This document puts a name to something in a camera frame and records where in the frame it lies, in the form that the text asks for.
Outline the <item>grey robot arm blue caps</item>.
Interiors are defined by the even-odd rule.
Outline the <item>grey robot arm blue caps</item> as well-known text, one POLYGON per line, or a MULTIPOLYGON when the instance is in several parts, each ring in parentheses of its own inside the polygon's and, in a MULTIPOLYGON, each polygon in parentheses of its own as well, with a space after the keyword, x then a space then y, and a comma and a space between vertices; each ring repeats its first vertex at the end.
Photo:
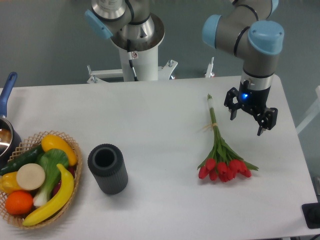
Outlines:
MULTIPOLYGON (((234 0, 227 16, 210 16, 202 28, 202 40, 243 60, 238 88, 226 94, 224 105, 234 119, 243 110, 254 117, 258 132, 271 130, 278 111, 267 107, 273 76, 283 48, 283 27, 269 20, 276 0, 234 0)), ((126 82, 170 78, 175 63, 158 65, 158 47, 164 39, 162 20, 151 13, 147 0, 94 0, 85 14, 91 29, 118 48, 126 82)))

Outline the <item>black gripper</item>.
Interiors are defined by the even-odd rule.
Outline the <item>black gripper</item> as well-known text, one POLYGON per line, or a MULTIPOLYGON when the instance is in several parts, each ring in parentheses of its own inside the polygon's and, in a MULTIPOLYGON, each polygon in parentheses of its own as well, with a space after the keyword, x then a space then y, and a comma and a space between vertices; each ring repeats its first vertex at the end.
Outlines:
POLYGON ((243 111, 253 115, 258 123, 257 135, 265 130, 271 130, 277 123, 278 109, 267 107, 267 99, 271 88, 271 77, 242 76, 239 91, 232 87, 225 96, 224 106, 230 112, 230 120, 234 120, 237 111, 243 111))

